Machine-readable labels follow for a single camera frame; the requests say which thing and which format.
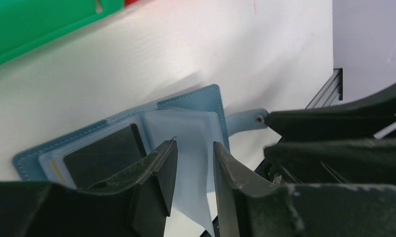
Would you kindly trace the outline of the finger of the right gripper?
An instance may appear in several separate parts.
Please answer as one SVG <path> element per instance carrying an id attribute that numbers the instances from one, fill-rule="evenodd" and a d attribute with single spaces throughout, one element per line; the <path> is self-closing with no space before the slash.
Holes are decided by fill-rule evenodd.
<path id="1" fill-rule="evenodd" d="M 396 83 L 368 97 L 330 107 L 271 112 L 265 124 L 286 142 L 372 138 L 396 122 Z"/>
<path id="2" fill-rule="evenodd" d="M 396 138 L 280 142 L 264 156 L 288 183 L 396 186 Z"/>

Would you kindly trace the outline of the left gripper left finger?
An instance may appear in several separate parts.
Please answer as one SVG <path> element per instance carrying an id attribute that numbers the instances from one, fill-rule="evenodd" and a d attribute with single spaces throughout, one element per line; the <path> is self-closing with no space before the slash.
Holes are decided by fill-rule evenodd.
<path id="1" fill-rule="evenodd" d="M 178 148 L 166 140 L 86 190 L 0 182 L 0 237 L 161 237 L 170 215 Z"/>

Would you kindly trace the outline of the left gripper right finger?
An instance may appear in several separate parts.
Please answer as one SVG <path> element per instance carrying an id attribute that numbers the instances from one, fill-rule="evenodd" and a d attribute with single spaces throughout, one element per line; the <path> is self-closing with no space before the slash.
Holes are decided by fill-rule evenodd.
<path id="1" fill-rule="evenodd" d="M 396 186 L 275 185 L 214 142 L 222 237 L 396 237 Z"/>

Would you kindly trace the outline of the red plastic bin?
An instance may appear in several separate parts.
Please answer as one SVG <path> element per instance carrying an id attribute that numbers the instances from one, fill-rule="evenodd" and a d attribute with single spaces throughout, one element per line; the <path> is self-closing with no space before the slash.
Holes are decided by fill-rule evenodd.
<path id="1" fill-rule="evenodd" d="M 123 1 L 124 7 L 130 6 L 130 5 L 132 5 L 132 4 L 134 4 L 134 3 L 138 2 L 138 1 L 139 0 L 124 0 Z"/>

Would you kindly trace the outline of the teal card holder wallet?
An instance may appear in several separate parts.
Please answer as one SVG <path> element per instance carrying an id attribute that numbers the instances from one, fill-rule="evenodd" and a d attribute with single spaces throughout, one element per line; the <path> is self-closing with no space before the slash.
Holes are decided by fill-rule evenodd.
<path id="1" fill-rule="evenodd" d="M 264 129 L 265 109 L 225 116 L 219 86 L 132 108 L 17 154 L 12 163 L 25 181 L 63 179 L 76 186 L 64 156 L 135 124 L 146 152 L 165 138 L 175 138 L 180 153 L 175 185 L 175 208 L 204 227 L 211 237 L 219 235 L 210 215 L 207 193 L 215 191 L 213 142 L 229 146 L 229 136 Z"/>

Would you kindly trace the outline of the green plastic bin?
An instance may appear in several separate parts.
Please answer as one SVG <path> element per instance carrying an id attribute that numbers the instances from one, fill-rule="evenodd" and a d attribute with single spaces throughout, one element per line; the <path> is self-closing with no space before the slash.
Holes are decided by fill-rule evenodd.
<path id="1" fill-rule="evenodd" d="M 0 0 L 0 65 L 124 7 L 123 0 Z"/>

